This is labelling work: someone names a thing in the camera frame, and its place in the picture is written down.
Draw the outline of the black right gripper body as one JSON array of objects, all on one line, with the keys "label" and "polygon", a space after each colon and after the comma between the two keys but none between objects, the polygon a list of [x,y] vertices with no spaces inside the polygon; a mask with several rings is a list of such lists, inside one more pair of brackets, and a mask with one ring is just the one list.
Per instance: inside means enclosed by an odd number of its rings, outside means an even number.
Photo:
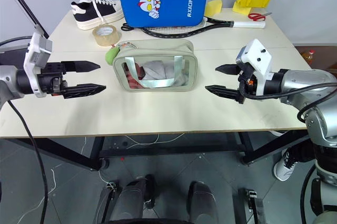
[{"label": "black right gripper body", "polygon": [[239,88],[236,101],[243,104],[245,97],[241,94],[244,91],[246,94],[253,94],[256,91],[256,77],[253,76],[255,69],[249,63],[238,63],[239,71]]}]

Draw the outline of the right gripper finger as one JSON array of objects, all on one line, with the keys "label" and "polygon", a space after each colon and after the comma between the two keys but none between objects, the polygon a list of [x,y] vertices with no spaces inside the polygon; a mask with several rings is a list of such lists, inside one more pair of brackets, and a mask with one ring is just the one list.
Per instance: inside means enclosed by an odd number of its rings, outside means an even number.
[{"label": "right gripper finger", "polygon": [[228,75],[238,75],[241,72],[241,68],[237,64],[224,64],[215,70]]},{"label": "right gripper finger", "polygon": [[238,101],[239,98],[239,92],[237,90],[228,89],[225,86],[209,85],[205,86],[205,89],[222,98],[232,99],[235,101]]}]

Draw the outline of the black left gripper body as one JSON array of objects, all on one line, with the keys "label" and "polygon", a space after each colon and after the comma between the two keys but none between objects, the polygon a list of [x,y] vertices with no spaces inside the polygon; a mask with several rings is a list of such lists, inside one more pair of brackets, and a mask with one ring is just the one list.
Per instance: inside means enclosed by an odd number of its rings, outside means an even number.
[{"label": "black left gripper body", "polygon": [[52,96],[64,94],[67,87],[67,82],[63,79],[65,74],[66,68],[62,62],[47,63],[37,75],[41,91]]}]

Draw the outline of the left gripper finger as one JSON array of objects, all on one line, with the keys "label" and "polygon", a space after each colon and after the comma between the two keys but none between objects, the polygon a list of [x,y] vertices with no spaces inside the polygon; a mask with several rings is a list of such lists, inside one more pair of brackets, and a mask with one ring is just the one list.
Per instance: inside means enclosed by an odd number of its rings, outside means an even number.
[{"label": "left gripper finger", "polygon": [[89,61],[63,61],[62,74],[67,72],[87,73],[100,68],[100,65]]},{"label": "left gripper finger", "polygon": [[63,91],[64,99],[79,98],[98,94],[106,89],[106,86],[98,84],[78,84],[73,87],[66,87]]}]

